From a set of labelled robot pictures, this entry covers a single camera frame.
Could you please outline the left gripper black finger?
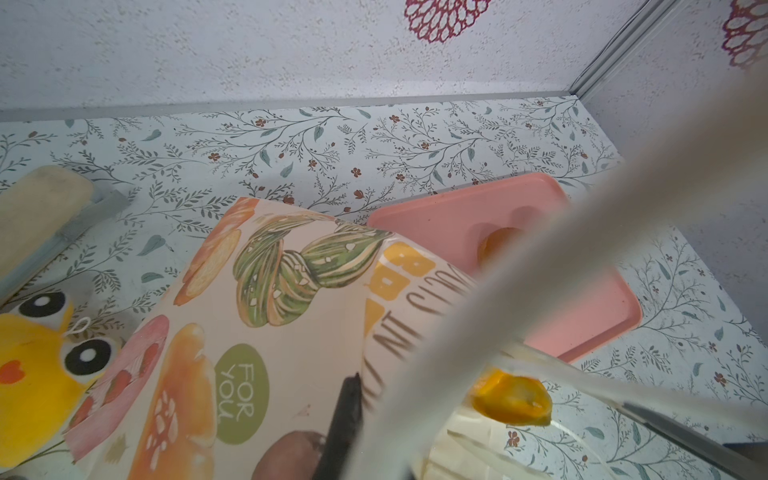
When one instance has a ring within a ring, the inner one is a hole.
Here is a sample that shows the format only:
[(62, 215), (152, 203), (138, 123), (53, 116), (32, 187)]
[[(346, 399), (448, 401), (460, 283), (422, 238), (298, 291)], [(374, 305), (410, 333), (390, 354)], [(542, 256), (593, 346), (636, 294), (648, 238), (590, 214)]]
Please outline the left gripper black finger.
[(347, 458), (362, 425), (362, 382), (360, 374), (355, 374), (346, 377), (342, 382), (313, 480), (337, 480), (342, 477)]

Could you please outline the white paper bag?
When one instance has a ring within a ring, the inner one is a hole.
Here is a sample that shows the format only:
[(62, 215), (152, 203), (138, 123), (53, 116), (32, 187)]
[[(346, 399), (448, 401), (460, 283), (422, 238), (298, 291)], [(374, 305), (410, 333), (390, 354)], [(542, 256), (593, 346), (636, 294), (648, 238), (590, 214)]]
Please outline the white paper bag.
[[(765, 173), (766, 84), (759, 72), (696, 111), (570, 206), (597, 214), (586, 252), (609, 264), (727, 180)], [(340, 479), (541, 478), (497, 446), (509, 425), (468, 402), (493, 360), (525, 343), (475, 358), (462, 335), (441, 358), (419, 347), (395, 367), (365, 362), (368, 281), (387, 236), (240, 200), (77, 410), (74, 462), (91, 479), (312, 479), (342, 382), (360, 374), (363, 425)]]

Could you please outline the long twisted fake bread stick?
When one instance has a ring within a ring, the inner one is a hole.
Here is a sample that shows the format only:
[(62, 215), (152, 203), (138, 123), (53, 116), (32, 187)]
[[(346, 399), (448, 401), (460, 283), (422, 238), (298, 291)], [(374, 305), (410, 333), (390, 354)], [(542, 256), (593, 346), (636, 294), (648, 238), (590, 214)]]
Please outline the long twisted fake bread stick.
[(552, 420), (552, 399), (539, 380), (496, 368), (475, 382), (468, 402), (479, 414), (506, 425), (548, 426)]

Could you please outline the round orange fake bun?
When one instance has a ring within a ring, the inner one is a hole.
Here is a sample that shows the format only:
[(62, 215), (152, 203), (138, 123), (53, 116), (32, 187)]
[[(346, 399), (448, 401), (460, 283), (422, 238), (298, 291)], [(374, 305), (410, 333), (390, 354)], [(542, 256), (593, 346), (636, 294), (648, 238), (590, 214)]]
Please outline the round orange fake bun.
[(478, 246), (478, 266), (480, 268), (488, 266), (500, 252), (510, 243), (516, 241), (522, 234), (522, 230), (512, 227), (499, 228), (491, 232)]

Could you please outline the steel tongs cream tips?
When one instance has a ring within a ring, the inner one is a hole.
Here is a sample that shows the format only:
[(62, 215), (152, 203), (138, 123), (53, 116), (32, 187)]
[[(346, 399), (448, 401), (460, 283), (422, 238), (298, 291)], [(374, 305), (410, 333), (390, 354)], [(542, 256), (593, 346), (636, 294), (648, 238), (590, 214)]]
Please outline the steel tongs cream tips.
[(510, 374), (542, 377), (579, 390), (736, 479), (767, 477), (767, 462), (756, 459), (767, 453), (758, 444), (749, 443), (747, 450), (752, 455), (745, 456), (674, 419), (675, 416), (709, 418), (726, 426), (766, 435), (765, 409), (591, 375), (523, 344), (514, 344), (511, 352), (501, 353), (493, 360), (493, 365)]

